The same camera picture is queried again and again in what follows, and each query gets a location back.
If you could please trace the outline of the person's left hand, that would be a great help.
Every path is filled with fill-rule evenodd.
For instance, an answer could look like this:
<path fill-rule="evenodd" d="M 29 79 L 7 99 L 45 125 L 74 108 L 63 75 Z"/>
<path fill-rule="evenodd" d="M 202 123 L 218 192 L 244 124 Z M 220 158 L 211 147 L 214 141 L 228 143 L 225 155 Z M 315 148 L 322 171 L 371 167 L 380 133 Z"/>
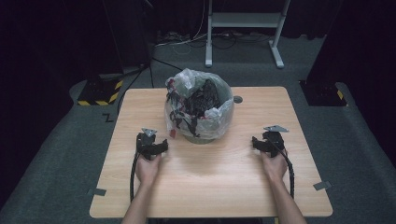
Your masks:
<path fill-rule="evenodd" d="M 151 161 L 144 157 L 138 158 L 135 174 L 143 186 L 151 186 L 155 182 L 161 160 L 162 155 L 157 155 Z"/>

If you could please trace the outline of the yellow black striped base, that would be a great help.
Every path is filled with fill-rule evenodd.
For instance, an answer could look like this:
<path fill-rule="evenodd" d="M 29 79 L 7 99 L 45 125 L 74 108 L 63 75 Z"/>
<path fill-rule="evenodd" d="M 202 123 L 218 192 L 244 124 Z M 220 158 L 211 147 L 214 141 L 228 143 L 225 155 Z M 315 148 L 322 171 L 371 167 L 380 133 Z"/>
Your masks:
<path fill-rule="evenodd" d="M 88 81 L 78 97 L 79 105 L 112 105 L 120 92 L 122 80 Z"/>
<path fill-rule="evenodd" d="M 335 85 L 299 81 L 307 103 L 311 106 L 347 106 L 344 94 Z"/>

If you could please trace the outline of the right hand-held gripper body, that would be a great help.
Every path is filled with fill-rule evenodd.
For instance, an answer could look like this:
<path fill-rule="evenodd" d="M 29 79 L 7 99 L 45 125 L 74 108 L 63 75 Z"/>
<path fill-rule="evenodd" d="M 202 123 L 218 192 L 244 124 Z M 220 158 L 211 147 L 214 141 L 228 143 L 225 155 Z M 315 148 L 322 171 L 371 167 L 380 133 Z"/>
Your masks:
<path fill-rule="evenodd" d="M 281 150 L 285 148 L 282 133 L 287 133 L 289 130 L 279 125 L 264 127 L 262 138 L 269 143 L 270 157 L 275 157 Z"/>

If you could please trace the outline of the black crumpled plastic waste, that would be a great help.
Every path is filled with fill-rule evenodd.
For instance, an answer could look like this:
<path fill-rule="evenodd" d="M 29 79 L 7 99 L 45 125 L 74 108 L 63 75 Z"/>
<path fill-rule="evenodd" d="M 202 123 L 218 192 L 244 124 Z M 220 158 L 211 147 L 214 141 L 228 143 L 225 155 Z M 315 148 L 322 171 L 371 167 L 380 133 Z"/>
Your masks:
<path fill-rule="evenodd" d="M 203 117 L 206 110 L 220 107 L 217 87 L 207 79 L 204 85 L 185 100 L 185 112 L 191 116 Z"/>

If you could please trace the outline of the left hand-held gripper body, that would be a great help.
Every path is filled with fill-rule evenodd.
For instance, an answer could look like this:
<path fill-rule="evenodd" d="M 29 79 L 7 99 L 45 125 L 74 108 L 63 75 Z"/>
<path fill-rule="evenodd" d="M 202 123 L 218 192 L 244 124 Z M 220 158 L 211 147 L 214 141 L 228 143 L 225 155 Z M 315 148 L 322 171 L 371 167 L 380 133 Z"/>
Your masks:
<path fill-rule="evenodd" d="M 137 152 L 149 161 L 152 156 L 160 154 L 160 148 L 154 144 L 156 132 L 156 130 L 143 128 L 142 132 L 136 137 Z"/>

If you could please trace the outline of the person's right hand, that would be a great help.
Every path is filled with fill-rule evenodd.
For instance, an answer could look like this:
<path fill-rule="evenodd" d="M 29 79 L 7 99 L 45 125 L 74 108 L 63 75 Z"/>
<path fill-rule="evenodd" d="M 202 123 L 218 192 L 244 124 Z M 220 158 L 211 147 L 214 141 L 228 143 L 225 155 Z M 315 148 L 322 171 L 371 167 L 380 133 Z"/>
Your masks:
<path fill-rule="evenodd" d="M 266 153 L 261 153 L 264 174 L 270 183 L 282 182 L 288 169 L 287 162 L 281 154 L 271 158 Z"/>

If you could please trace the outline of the white metal stand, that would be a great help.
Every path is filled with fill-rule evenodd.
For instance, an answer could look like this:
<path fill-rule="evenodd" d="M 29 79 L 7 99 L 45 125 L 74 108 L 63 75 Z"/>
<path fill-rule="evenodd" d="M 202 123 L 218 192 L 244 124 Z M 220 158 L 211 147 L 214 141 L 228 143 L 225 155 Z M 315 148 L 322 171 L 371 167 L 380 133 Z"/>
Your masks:
<path fill-rule="evenodd" d="M 278 50 L 278 42 L 287 18 L 290 1 L 283 0 L 283 8 L 277 13 L 238 13 L 213 12 L 213 0 L 208 0 L 207 34 L 205 44 L 205 66 L 213 65 L 212 30 L 214 28 L 275 28 L 275 36 L 268 41 L 276 67 L 282 69 L 285 64 Z"/>

